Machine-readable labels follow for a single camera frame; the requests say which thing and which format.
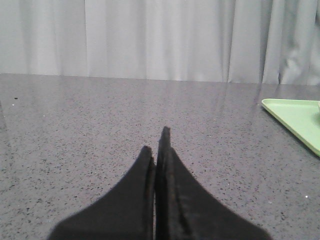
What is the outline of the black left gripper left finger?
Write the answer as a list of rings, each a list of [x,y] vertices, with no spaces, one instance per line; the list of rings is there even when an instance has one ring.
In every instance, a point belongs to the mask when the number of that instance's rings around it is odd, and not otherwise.
[[[64,219],[50,240],[153,239],[156,167],[144,146],[126,175],[102,198]]]

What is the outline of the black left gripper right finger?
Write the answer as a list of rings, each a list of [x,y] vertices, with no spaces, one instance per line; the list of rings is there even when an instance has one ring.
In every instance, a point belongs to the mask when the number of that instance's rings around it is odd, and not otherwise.
[[[262,228],[242,218],[207,192],[171,147],[162,130],[155,178],[156,239],[270,240]]]

